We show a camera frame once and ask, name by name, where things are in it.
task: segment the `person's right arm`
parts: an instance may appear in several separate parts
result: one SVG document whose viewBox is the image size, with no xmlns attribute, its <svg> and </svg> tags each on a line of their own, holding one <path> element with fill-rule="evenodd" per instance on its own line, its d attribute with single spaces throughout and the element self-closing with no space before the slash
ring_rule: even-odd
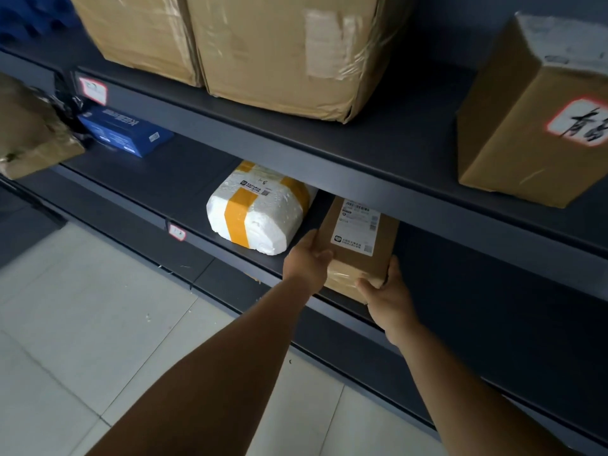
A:
<svg viewBox="0 0 608 456">
<path fill-rule="evenodd" d="M 485 384 L 420 323 L 395 256 L 382 288 L 363 279 L 357 287 L 374 321 L 403 354 L 451 456 L 573 454 Z"/>
</svg>

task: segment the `finger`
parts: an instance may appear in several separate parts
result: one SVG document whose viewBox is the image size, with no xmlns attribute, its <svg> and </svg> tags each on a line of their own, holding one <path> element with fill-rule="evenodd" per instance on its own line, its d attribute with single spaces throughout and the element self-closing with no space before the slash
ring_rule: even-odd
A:
<svg viewBox="0 0 608 456">
<path fill-rule="evenodd" d="M 333 258 L 334 258 L 334 252 L 330 249 L 326 249 L 325 251 L 322 251 L 317 256 L 317 259 L 324 265 L 324 267 L 329 266 L 330 262 L 332 261 Z"/>
<path fill-rule="evenodd" d="M 354 281 L 354 285 L 368 303 L 372 301 L 373 296 L 378 291 L 377 288 L 374 288 L 365 278 L 357 278 L 357 280 Z"/>
<path fill-rule="evenodd" d="M 298 242 L 298 244 L 296 246 L 299 246 L 301 248 L 310 249 L 311 246 L 313 245 L 313 241 L 314 241 L 314 238 L 316 235 L 317 235 L 316 229 L 309 230 L 308 232 L 306 232 L 306 235 L 300 239 L 300 241 Z"/>
<path fill-rule="evenodd" d="M 399 259 L 392 255 L 389 262 L 389 282 L 399 280 L 401 278 L 401 269 L 399 268 Z"/>
</svg>

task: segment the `barcode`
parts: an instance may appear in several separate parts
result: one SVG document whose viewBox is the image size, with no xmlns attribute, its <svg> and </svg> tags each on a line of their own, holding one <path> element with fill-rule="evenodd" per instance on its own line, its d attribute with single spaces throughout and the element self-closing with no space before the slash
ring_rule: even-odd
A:
<svg viewBox="0 0 608 456">
<path fill-rule="evenodd" d="M 371 217 L 370 231 L 375 232 L 378 225 L 378 216 Z"/>
</svg>

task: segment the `floor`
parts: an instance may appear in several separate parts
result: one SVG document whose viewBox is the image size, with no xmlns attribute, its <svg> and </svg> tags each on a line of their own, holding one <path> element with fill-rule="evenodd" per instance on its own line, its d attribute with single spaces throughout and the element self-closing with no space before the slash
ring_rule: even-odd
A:
<svg viewBox="0 0 608 456">
<path fill-rule="evenodd" d="M 231 318 L 78 226 L 0 269 L 0 454 L 84 455 Z M 248 455 L 445 455 L 288 353 Z"/>
</svg>

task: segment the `person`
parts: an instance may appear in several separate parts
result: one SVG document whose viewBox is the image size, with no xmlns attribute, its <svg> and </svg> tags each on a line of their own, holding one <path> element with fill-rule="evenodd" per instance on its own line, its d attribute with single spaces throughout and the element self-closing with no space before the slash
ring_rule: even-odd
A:
<svg viewBox="0 0 608 456">
<path fill-rule="evenodd" d="M 332 253 L 312 250 L 315 233 L 311 230 L 291 249 L 282 282 L 169 369 L 89 456 L 244 455 L 298 316 L 327 278 Z M 451 456 L 572 454 L 465 367 L 418 320 L 396 257 L 382 288 L 361 279 L 357 285 L 373 320 L 404 356 Z"/>
</svg>

